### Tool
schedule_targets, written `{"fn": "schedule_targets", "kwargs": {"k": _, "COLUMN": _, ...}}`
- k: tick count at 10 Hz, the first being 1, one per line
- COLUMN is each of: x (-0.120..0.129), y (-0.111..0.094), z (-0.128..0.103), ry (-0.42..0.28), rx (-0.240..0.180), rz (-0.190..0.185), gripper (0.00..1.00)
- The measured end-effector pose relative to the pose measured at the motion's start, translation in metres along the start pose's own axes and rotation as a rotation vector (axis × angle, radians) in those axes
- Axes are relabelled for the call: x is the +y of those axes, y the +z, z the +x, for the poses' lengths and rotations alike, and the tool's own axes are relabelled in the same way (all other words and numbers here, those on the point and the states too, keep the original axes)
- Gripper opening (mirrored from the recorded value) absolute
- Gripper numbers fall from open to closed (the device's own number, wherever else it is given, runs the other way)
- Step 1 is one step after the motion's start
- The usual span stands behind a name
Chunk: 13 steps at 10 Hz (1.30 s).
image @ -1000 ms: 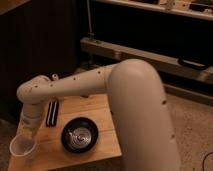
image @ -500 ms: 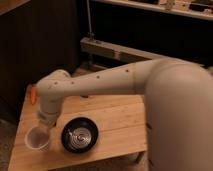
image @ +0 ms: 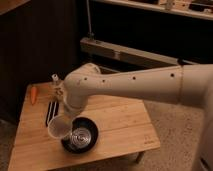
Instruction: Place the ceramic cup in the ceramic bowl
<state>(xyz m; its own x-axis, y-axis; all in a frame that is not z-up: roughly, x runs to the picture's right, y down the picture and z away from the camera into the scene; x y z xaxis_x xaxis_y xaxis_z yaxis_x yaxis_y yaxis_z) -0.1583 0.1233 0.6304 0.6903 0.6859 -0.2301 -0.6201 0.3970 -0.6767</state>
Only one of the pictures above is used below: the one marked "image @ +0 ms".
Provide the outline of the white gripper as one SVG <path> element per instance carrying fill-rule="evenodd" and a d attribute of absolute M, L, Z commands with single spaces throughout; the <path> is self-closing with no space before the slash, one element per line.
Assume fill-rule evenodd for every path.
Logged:
<path fill-rule="evenodd" d="M 71 107 L 66 100 L 63 100 L 63 106 L 64 106 L 64 114 L 71 117 L 71 118 L 74 118 L 76 117 L 79 113 L 80 113 L 80 110 L 77 109 L 77 108 L 74 108 L 74 107 Z"/>

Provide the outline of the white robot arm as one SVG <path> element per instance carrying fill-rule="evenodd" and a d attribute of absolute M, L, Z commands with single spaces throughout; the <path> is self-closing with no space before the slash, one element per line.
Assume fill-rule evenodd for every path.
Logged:
<path fill-rule="evenodd" d="M 204 124 L 192 171 L 213 171 L 213 64 L 178 65 L 132 72 L 103 74 L 87 63 L 63 81 L 67 113 L 81 113 L 92 95 L 111 95 L 204 110 Z"/>

